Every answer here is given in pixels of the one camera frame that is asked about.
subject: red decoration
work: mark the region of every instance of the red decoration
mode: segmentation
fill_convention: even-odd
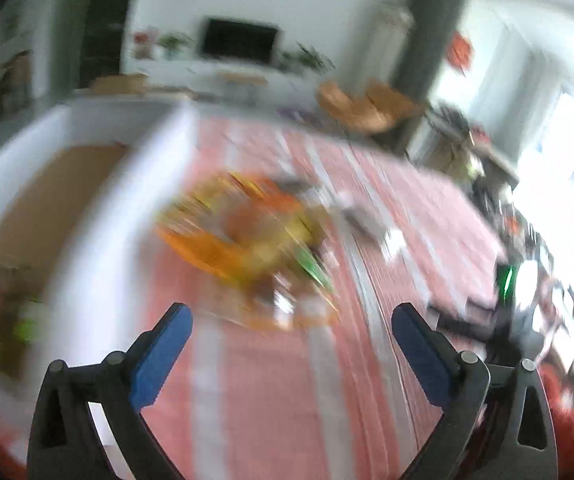
[[[474,142],[479,144],[481,142],[490,143],[491,139],[489,136],[484,132],[481,126],[474,126],[471,128],[471,136],[474,138]]]
[[[474,48],[467,38],[455,32],[447,49],[447,61],[455,69],[465,72],[471,67]]]
[[[147,32],[135,32],[134,33],[134,43],[135,44],[144,44],[149,41],[149,36]]]

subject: table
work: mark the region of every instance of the table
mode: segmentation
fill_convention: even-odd
[[[453,183],[383,153],[264,122],[203,118],[200,130],[184,187],[218,168],[305,175],[397,226],[406,247],[385,261],[337,223],[340,323],[267,335],[202,315],[218,300],[212,278],[159,244],[143,328],[173,301],[195,324],[145,420],[187,478],[397,478],[440,410],[392,340],[391,312],[410,301],[424,313],[430,298],[454,312],[467,297],[492,303],[499,240]]]

